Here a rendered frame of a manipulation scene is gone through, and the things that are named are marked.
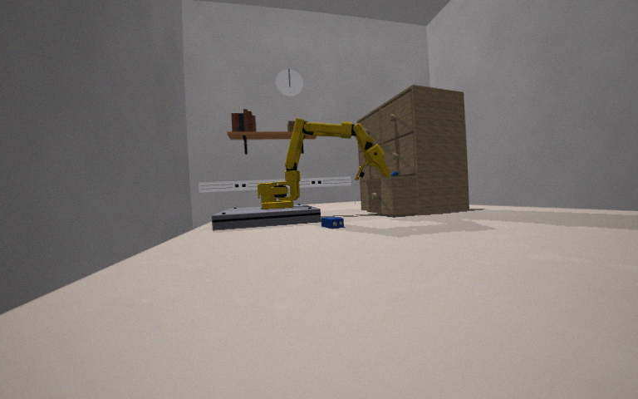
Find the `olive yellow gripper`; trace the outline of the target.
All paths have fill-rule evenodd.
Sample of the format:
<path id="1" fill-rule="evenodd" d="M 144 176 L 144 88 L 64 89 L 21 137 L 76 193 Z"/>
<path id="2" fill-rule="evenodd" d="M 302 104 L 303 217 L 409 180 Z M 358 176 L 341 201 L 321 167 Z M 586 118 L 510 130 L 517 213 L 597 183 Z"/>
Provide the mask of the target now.
<path id="1" fill-rule="evenodd" d="M 368 151 L 366 150 L 366 153 L 363 155 L 363 157 L 365 157 L 365 161 L 366 162 L 365 162 L 365 164 L 361 165 L 361 167 L 360 167 L 361 171 L 363 170 L 362 167 L 368 164 L 370 166 L 375 166 L 384 177 L 391 176 L 390 171 L 389 171 L 389 169 L 388 169 L 388 167 L 387 167 L 387 165 L 385 163 L 383 150 L 381 150 L 380 146 L 377 145 L 377 144 L 375 146 L 372 146 L 372 147 L 369 148 Z M 365 174 L 365 173 L 361 172 L 360 169 L 359 169 L 359 171 L 358 171 L 358 173 L 356 175 L 357 177 L 356 177 L 355 180 L 358 180 L 359 177 L 363 178 L 363 176 Z M 359 175 L 359 177 L 358 177 L 358 175 Z"/>

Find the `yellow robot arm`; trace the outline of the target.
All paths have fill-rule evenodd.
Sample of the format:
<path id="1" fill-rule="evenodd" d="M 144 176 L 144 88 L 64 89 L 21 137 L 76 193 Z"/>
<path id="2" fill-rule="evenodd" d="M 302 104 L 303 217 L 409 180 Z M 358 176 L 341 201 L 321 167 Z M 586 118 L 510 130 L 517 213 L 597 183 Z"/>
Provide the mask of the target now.
<path id="1" fill-rule="evenodd" d="M 352 122 L 342 122 L 341 125 L 311 122 L 307 122 L 305 125 L 304 124 L 305 121 L 303 119 L 297 118 L 295 121 L 295 126 L 293 129 L 292 138 L 290 140 L 285 163 L 287 169 L 287 171 L 285 171 L 285 181 L 259 184 L 259 195 L 263 197 L 262 209 L 291 208 L 293 207 L 293 201 L 290 200 L 296 200 L 300 197 L 300 171 L 297 170 L 297 167 L 305 134 L 316 136 L 334 136 L 347 139 L 350 139 L 351 136 L 354 135 L 358 141 L 357 144 L 362 149 L 364 154 L 366 153 L 366 150 L 374 145 L 372 137 L 370 138 L 366 134 L 365 130 L 360 124 L 352 124 Z M 290 186 L 289 197 L 287 197 L 288 191 L 285 185 Z M 279 201 L 277 201 L 277 198 Z"/>

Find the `brown wooden chest of drawers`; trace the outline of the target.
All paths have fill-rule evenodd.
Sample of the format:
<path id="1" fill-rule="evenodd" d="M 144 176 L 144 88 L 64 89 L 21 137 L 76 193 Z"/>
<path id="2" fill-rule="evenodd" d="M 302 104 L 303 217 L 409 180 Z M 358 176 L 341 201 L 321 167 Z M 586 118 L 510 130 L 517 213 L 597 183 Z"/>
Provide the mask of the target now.
<path id="1" fill-rule="evenodd" d="M 411 91 L 414 128 L 382 140 L 381 109 Z M 412 85 L 360 118 L 379 111 L 381 145 L 414 133 L 417 209 L 412 215 L 469 210 L 464 93 Z M 415 174 L 416 173 L 416 174 Z M 398 176 L 399 176 L 398 175 Z"/>

